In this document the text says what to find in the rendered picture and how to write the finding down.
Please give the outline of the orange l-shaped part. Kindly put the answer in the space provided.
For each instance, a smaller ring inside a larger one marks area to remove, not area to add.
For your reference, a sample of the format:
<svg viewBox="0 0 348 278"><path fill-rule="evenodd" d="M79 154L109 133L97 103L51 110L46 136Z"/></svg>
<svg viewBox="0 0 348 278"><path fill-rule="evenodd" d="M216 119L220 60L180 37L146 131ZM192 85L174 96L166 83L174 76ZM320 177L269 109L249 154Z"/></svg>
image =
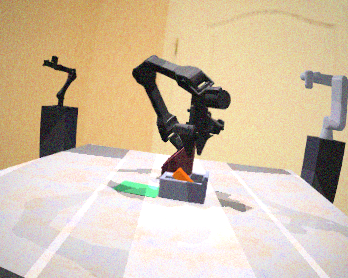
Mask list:
<svg viewBox="0 0 348 278"><path fill-rule="evenodd" d="M178 180L190 181L193 182L192 179L185 174L185 172L180 168L173 175L173 178Z"/></svg>

